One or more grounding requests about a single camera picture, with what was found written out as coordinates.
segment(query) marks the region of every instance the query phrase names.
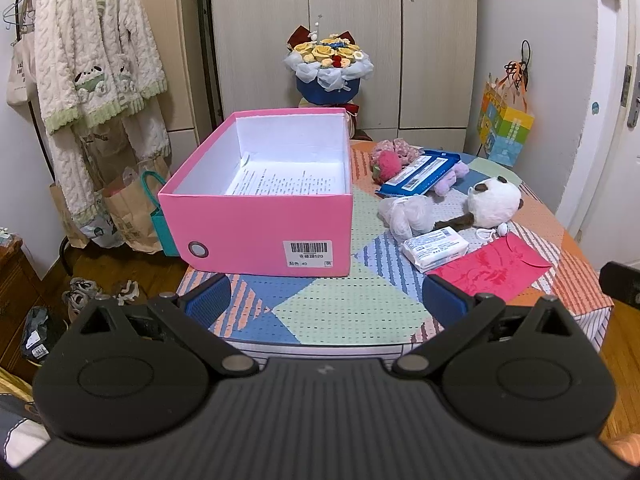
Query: tablecloth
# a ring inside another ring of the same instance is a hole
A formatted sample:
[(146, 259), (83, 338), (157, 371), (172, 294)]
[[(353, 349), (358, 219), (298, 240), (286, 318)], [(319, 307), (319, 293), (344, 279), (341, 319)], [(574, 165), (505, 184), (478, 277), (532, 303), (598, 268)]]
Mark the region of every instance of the tablecloth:
[[(259, 362), (271, 355), (378, 356), (391, 362), (442, 330), (422, 305), (423, 276), (399, 251), (377, 216), (378, 186), (369, 153), (373, 142), (352, 141), (353, 227), (351, 272), (345, 278), (281, 278), (229, 275), (232, 301), (210, 327), (217, 336)], [(509, 222), (552, 267), (510, 304), (533, 305), (555, 294), (600, 349), (613, 302), (603, 295), (593, 268), (571, 236), (535, 193), (512, 171), (465, 153), (469, 174), (435, 205), (436, 219), (463, 213), (468, 188), (489, 176), (503, 176), (522, 191), (524, 206)], [(469, 251), (487, 243), (470, 228), (460, 232)], [(189, 268), (178, 294), (211, 274)]]

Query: pink plush toy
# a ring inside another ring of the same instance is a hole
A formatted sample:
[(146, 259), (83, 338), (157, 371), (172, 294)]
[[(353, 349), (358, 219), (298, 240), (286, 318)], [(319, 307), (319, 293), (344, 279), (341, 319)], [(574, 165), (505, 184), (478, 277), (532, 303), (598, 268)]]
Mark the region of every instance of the pink plush toy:
[(398, 155), (394, 152), (380, 152), (373, 167), (373, 181), (376, 184), (384, 184), (400, 171), (402, 171), (402, 163)]
[(445, 196), (449, 192), (449, 189), (451, 189), (451, 187), (456, 183), (456, 180), (464, 178), (468, 172), (468, 165), (459, 161), (445, 174), (445, 176), (437, 181), (431, 189), (436, 193), (436, 195)]
[(418, 148), (414, 148), (404, 139), (382, 140), (377, 143), (371, 152), (371, 168), (378, 164), (378, 157), (383, 152), (394, 152), (400, 157), (402, 166), (408, 166), (422, 153)]

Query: teal gift bag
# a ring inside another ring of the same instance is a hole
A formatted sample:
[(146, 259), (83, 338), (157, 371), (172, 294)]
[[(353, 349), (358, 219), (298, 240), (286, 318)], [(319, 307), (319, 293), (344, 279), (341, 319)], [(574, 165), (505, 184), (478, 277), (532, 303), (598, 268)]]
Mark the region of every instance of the teal gift bag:
[(158, 233), (158, 239), (162, 244), (162, 250), (167, 256), (180, 256), (180, 253), (175, 246), (174, 237), (171, 236), (169, 226), (166, 224), (166, 218), (164, 218), (164, 213), (162, 212), (160, 203), (158, 202), (158, 199), (149, 191), (149, 186), (146, 184), (146, 178), (148, 176), (154, 177), (163, 186), (164, 184), (166, 184), (166, 182), (164, 178), (158, 175), (155, 171), (145, 171), (140, 176), (142, 187), (145, 189), (146, 195), (149, 197), (149, 200), (151, 200), (151, 202), (156, 206), (155, 211), (151, 213), (151, 221), (156, 228), (156, 233)]

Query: flower bouquet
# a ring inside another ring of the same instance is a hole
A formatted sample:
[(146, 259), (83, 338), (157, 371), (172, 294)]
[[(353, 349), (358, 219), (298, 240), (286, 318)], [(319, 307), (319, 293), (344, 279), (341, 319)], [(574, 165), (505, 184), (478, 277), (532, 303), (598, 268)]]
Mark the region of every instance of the flower bouquet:
[(290, 53), (284, 63), (296, 73), (298, 91), (315, 105), (348, 103), (358, 93), (360, 79), (373, 73), (369, 56), (348, 32), (318, 41), (317, 31), (301, 26), (287, 46)]

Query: pink shoe box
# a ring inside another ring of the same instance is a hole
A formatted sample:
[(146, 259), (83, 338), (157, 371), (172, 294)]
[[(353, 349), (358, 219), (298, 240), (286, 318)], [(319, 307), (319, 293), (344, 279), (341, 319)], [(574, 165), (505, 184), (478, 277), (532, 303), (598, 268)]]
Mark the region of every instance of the pink shoe box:
[(233, 113), (158, 195), (180, 257), (208, 272), (347, 276), (349, 121), (342, 108)]

